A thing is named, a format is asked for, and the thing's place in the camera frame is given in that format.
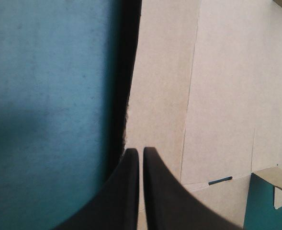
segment teal cardboard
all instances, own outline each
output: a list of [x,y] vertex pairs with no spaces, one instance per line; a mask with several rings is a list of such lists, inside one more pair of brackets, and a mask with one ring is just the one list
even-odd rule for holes
[[0,230],[46,230],[100,189],[117,0],[0,0]]
[[245,230],[282,230],[282,207],[274,208],[274,186],[251,175],[244,222]]

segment teal surface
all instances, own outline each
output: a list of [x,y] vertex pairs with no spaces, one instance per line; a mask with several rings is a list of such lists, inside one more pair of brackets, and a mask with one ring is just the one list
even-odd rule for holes
[[273,206],[274,188],[255,174],[251,175],[244,229],[282,230],[282,207]]
[[0,0],[0,230],[44,230],[106,172],[118,0]]

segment blue painted surface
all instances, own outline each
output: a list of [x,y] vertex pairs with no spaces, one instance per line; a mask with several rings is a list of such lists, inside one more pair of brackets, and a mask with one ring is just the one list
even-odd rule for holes
[[0,230],[44,230],[103,183],[117,0],[0,0]]
[[275,210],[273,186],[251,175],[244,229],[282,230],[282,207]]

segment teal wall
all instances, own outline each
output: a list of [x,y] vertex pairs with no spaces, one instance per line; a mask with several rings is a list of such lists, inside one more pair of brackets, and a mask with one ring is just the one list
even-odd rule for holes
[[118,0],[0,0],[0,230],[49,229],[106,171]]
[[282,230],[282,207],[275,210],[273,191],[271,184],[251,175],[244,229]]

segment cardboard box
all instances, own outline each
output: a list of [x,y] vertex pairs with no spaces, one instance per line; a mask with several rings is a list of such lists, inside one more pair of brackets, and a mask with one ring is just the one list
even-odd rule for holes
[[[250,175],[282,169],[282,8],[143,0],[125,139],[156,147],[192,194],[243,227]],[[143,199],[140,212],[145,229]]]

